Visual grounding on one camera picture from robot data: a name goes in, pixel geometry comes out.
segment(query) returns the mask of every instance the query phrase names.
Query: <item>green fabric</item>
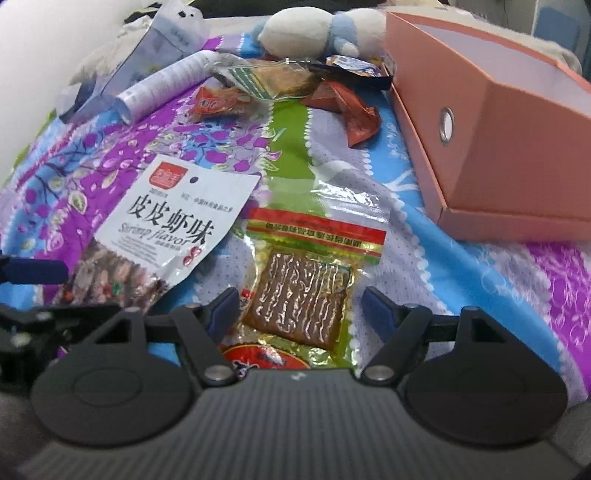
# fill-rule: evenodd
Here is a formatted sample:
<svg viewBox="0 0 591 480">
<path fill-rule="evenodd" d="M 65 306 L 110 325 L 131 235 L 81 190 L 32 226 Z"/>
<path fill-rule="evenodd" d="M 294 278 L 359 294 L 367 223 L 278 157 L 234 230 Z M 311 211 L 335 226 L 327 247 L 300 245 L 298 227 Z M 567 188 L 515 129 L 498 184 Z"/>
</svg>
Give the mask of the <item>green fabric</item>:
<svg viewBox="0 0 591 480">
<path fill-rule="evenodd" d="M 274 163 L 277 171 L 267 171 L 273 195 L 269 207 L 324 216 L 324 208 L 311 192 L 315 176 L 310 170 L 311 158 L 306 147 L 307 123 L 308 109 L 299 100 L 274 104 L 269 129 L 275 131 L 276 138 L 270 147 L 271 151 L 282 153 Z"/>
</svg>

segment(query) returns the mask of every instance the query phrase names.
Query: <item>orange box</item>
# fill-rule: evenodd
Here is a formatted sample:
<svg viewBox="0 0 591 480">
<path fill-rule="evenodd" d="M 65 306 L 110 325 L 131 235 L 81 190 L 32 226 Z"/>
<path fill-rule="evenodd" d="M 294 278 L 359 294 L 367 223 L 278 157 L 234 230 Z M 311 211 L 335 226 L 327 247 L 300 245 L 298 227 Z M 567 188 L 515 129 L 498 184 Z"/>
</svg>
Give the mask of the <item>orange box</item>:
<svg viewBox="0 0 591 480">
<path fill-rule="evenodd" d="M 591 240 L 591 84 L 490 33 L 387 17 L 392 103 L 429 218 L 468 241 Z"/>
</svg>

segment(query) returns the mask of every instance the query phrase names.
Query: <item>red candy wrapper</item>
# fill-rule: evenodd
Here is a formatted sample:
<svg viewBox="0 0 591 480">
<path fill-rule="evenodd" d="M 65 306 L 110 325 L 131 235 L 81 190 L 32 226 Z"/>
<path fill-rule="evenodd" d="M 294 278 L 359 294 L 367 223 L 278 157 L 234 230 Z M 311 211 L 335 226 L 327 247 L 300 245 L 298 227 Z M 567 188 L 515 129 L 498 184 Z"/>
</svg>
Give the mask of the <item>red candy wrapper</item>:
<svg viewBox="0 0 591 480">
<path fill-rule="evenodd" d="M 349 148 L 373 137 L 382 123 L 378 110 L 339 82 L 325 80 L 316 91 L 301 101 L 302 105 L 342 113 Z"/>
</svg>

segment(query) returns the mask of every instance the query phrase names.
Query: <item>snack wrapper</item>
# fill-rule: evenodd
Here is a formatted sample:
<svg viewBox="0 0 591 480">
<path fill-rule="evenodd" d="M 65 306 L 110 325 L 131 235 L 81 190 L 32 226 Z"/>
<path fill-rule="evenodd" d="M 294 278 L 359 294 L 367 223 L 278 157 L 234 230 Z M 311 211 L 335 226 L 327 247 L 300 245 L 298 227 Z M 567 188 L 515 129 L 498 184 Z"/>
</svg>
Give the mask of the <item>snack wrapper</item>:
<svg viewBox="0 0 591 480">
<path fill-rule="evenodd" d="M 57 301 L 147 311 L 226 236 L 258 179 L 156 156 L 97 230 Z M 81 197 L 71 201 L 84 207 Z"/>
<path fill-rule="evenodd" d="M 211 78 L 195 93 L 195 104 L 189 115 L 193 122 L 220 116 L 253 117 L 261 113 L 261 103 L 238 87 L 224 87 Z"/>
<path fill-rule="evenodd" d="M 290 59 L 277 62 L 258 60 L 249 66 L 218 67 L 216 73 L 252 97 L 267 102 L 305 97 L 315 90 L 320 81 L 307 68 Z"/>
<path fill-rule="evenodd" d="M 322 82 L 301 103 L 310 108 L 342 113 L 349 148 L 373 137 L 382 123 L 377 108 L 368 107 L 346 86 L 330 80 Z"/>
<path fill-rule="evenodd" d="M 308 63 L 307 68 L 324 80 L 334 80 L 350 87 L 390 90 L 392 86 L 392 77 L 384 74 L 378 65 L 343 55 L 332 55 L 324 64 Z"/>
<path fill-rule="evenodd" d="M 368 280 L 368 262 L 380 260 L 389 212 L 367 194 L 320 184 L 299 202 L 315 214 L 286 210 L 293 201 L 286 188 L 244 225 L 242 242 L 253 262 L 233 285 L 241 292 L 242 316 L 221 345 L 239 375 L 251 368 L 351 368 L 359 362 L 353 294 Z"/>
</svg>

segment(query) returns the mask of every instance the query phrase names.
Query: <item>patterned cloth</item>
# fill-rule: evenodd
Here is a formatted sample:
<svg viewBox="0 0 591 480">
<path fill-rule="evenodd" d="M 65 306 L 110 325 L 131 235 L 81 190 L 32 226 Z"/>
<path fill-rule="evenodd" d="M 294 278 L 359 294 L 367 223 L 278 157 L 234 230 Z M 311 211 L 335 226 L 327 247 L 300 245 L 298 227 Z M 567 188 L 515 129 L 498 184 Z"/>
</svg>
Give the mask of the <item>patterned cloth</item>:
<svg viewBox="0 0 591 480">
<path fill-rule="evenodd" d="M 213 38 L 206 48 L 243 57 L 258 54 L 248 35 Z M 76 127 L 53 121 L 0 194 L 3 252 L 58 258 L 72 268 L 94 232 L 158 153 L 206 168 L 302 179 L 310 188 L 319 179 L 375 194 L 393 211 L 382 261 L 369 268 L 371 281 L 358 283 L 353 295 L 372 284 L 396 302 L 421 303 L 436 313 L 457 314 L 463 306 L 478 305 L 561 372 L 571 403 L 587 397 L 591 388 L 591 358 L 586 350 L 591 345 L 588 245 L 501 246 L 449 238 L 423 214 L 400 129 L 381 92 L 359 92 L 368 105 L 379 109 L 383 125 L 375 138 L 351 149 L 339 115 L 297 102 L 270 105 L 257 121 L 193 124 L 186 114 L 196 89 L 132 127 L 123 126 L 114 112 Z M 265 205 L 271 195 L 259 186 L 254 201 Z M 207 302 L 227 286 L 240 286 L 247 261 L 244 244 L 229 235 L 157 307 Z M 22 308 L 42 300 L 35 296 L 37 291 L 30 286 L 0 286 L 3 301 Z M 50 301 L 55 291 L 46 287 L 43 301 Z M 380 344 L 360 311 L 355 312 L 352 333 L 353 346 L 359 348 L 364 363 Z"/>
</svg>

